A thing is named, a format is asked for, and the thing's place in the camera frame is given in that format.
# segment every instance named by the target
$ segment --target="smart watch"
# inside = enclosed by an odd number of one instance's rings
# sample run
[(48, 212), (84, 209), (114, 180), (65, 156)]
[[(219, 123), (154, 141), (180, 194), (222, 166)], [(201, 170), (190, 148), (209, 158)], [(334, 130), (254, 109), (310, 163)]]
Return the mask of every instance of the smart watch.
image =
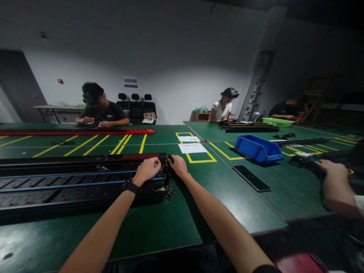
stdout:
[(124, 182), (123, 190), (130, 190), (131, 192), (137, 194), (139, 189), (140, 188), (132, 182), (132, 178), (129, 178)]

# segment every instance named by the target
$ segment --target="person's sleeve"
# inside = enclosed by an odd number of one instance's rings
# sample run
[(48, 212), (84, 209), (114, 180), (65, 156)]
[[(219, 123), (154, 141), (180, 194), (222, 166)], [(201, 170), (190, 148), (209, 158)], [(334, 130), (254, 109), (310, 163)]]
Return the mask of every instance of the person's sleeve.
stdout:
[(115, 112), (116, 112), (116, 119), (115, 120), (121, 120), (121, 119), (124, 119), (124, 118), (128, 118), (128, 116), (125, 114), (124, 110), (116, 104), (116, 109), (115, 109)]
[(219, 105), (218, 102), (215, 102), (213, 105), (212, 105), (212, 109), (214, 109), (215, 111), (217, 111), (217, 106)]
[(364, 217), (364, 196), (356, 195), (354, 196), (356, 206), (358, 207), (360, 214)]
[(268, 114), (268, 117), (271, 116), (271, 115), (279, 115), (279, 105), (276, 104), (272, 110), (270, 110), (269, 114)]
[(85, 109), (83, 110), (82, 114), (81, 114), (80, 116), (78, 116), (78, 117), (79, 117), (79, 118), (84, 118), (84, 117), (86, 117), (86, 116), (88, 116), (88, 117), (90, 117), (90, 118), (94, 118), (94, 117), (92, 116), (92, 113), (91, 113), (90, 109), (88, 109), (88, 108), (85, 108)]
[(253, 273), (282, 273), (282, 271), (272, 265), (261, 265)]

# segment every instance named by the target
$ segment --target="black chair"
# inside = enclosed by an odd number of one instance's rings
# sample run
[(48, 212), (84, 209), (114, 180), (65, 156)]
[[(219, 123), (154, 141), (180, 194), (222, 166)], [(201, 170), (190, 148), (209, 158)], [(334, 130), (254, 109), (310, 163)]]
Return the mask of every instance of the black chair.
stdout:
[(130, 99), (127, 100), (126, 95), (124, 93), (119, 93), (119, 99), (121, 101), (116, 102), (123, 110), (130, 110)]
[(134, 101), (130, 102), (130, 123), (136, 125), (143, 124), (143, 102), (138, 101), (138, 94), (132, 94), (132, 99)]
[[(150, 94), (144, 95), (144, 100), (152, 100), (152, 96)], [(143, 105), (143, 112), (144, 113), (155, 113), (155, 118), (157, 118), (157, 111), (155, 110), (155, 103), (154, 102), (144, 102)]]

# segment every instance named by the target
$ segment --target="person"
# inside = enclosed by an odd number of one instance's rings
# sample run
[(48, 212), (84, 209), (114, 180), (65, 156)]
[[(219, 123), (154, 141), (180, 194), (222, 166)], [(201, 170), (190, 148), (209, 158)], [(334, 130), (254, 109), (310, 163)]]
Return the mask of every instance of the person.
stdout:
[[(185, 160), (179, 155), (173, 155), (172, 158), (174, 162), (170, 160), (169, 163), (173, 171), (186, 184), (199, 211), (236, 271), (280, 272), (234, 215), (194, 180), (187, 170)], [(161, 162), (158, 158), (144, 160), (138, 167), (132, 183), (141, 187), (145, 181), (152, 179), (160, 168)], [(102, 272), (134, 198), (135, 193), (131, 190), (123, 191), (87, 233), (59, 273)]]
[(238, 91), (229, 87), (221, 93), (221, 100), (215, 102), (212, 105), (209, 121), (219, 123), (220, 121), (227, 120), (229, 113), (231, 112), (231, 101), (239, 96)]
[(316, 163), (326, 172), (322, 186), (324, 206), (349, 218), (364, 219), (364, 196), (356, 195), (350, 187), (347, 168), (330, 160)]
[(298, 111), (301, 110), (304, 105), (304, 112), (308, 112), (307, 110), (307, 95), (298, 96), (295, 99), (288, 99), (284, 102), (280, 102), (276, 104), (272, 110), (270, 110), (268, 117), (269, 118), (278, 118), (278, 119), (289, 119), (295, 120), (298, 115)]
[(86, 82), (82, 86), (86, 108), (76, 118), (78, 125), (95, 124), (102, 128), (111, 126), (128, 125), (129, 119), (123, 109), (107, 99), (103, 88), (97, 83)]

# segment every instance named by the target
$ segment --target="white sleeve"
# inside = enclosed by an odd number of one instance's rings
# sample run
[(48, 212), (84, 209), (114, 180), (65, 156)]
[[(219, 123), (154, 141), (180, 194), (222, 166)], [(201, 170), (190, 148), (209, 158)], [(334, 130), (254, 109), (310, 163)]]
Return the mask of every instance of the white sleeve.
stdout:
[(215, 103), (212, 105), (212, 109), (214, 109), (215, 111), (217, 111), (218, 106), (219, 106), (219, 102), (215, 102)]
[(358, 207), (361, 215), (364, 217), (364, 195), (354, 196), (356, 206)]

